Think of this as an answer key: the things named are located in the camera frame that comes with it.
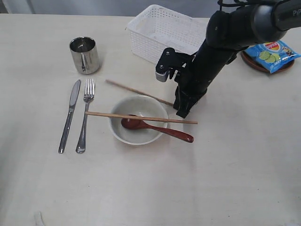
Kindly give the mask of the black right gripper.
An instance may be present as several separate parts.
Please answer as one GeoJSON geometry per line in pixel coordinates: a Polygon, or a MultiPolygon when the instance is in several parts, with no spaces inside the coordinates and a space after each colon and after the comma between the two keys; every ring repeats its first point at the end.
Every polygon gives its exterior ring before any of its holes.
{"type": "Polygon", "coordinates": [[[208,86],[222,68],[231,63],[238,52],[228,48],[211,47],[205,40],[189,63],[186,84],[178,84],[173,108],[176,115],[186,118],[191,108],[205,95],[208,86]]]}

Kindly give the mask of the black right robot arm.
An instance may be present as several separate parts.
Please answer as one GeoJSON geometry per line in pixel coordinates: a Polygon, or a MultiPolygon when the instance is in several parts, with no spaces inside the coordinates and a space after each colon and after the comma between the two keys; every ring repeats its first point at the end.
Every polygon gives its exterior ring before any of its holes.
{"type": "Polygon", "coordinates": [[[251,45],[278,41],[301,25],[299,0],[247,1],[231,13],[216,11],[208,21],[206,37],[189,59],[178,84],[174,109],[185,118],[225,65],[251,45]]]}

